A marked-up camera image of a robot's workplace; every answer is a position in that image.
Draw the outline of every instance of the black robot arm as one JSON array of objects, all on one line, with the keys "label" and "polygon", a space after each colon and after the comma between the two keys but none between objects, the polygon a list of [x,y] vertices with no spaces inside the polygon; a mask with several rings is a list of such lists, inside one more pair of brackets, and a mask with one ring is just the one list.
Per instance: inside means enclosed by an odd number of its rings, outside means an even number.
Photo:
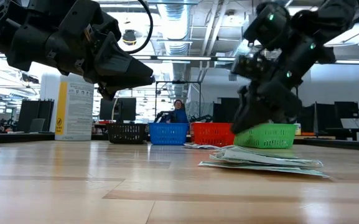
[{"label": "black robot arm", "polygon": [[0,0],[0,52],[10,66],[29,71],[38,62],[81,75],[107,100],[154,82],[149,67],[118,47],[120,38],[118,21],[91,0]]},{"label": "black robot arm", "polygon": [[[253,56],[240,55],[232,73],[249,78],[251,83],[239,90],[240,107],[232,131],[238,134],[253,126],[273,120],[288,123],[302,108],[291,92],[316,61],[335,61],[333,48],[324,44],[350,28],[356,0],[328,0],[317,11],[301,11],[290,17],[287,9],[274,2],[257,7],[257,18],[243,37],[258,40],[262,48]],[[269,60],[263,50],[281,50]]]}]

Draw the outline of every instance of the seated person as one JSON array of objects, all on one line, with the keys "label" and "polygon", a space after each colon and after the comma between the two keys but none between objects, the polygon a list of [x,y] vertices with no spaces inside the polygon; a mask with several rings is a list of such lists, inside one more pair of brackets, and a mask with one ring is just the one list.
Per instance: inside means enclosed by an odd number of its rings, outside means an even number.
[{"label": "seated person", "polygon": [[180,100],[175,100],[175,110],[169,113],[166,118],[167,123],[189,123],[187,120],[185,105]]}]

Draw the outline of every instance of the yellow stripe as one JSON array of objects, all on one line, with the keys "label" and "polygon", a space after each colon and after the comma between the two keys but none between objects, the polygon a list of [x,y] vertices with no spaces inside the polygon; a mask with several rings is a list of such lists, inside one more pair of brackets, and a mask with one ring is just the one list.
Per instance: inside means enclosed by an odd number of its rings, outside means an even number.
[{"label": "yellow stripe", "polygon": [[136,40],[134,40],[134,41],[123,40],[123,42],[125,42],[125,43],[131,43],[131,44],[134,44],[134,43],[136,43]]},{"label": "yellow stripe", "polygon": [[59,88],[59,99],[57,102],[56,129],[55,134],[62,135],[65,128],[67,100],[67,82],[61,82]]}]

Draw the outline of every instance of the wooden table surface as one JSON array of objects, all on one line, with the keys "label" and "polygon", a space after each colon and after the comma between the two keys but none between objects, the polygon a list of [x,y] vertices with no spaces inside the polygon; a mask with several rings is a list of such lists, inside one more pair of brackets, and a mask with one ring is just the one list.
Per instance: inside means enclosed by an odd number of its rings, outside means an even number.
[{"label": "wooden table surface", "polygon": [[0,144],[0,223],[357,223],[359,151],[294,146],[333,179],[197,167],[211,151]]}]

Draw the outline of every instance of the blue basket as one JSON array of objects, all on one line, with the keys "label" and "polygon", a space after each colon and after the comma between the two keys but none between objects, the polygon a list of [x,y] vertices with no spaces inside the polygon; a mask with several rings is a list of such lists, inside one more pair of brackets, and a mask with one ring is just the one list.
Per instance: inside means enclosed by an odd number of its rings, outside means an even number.
[{"label": "blue basket", "polygon": [[150,141],[155,145],[181,146],[186,143],[189,124],[149,123]]}]

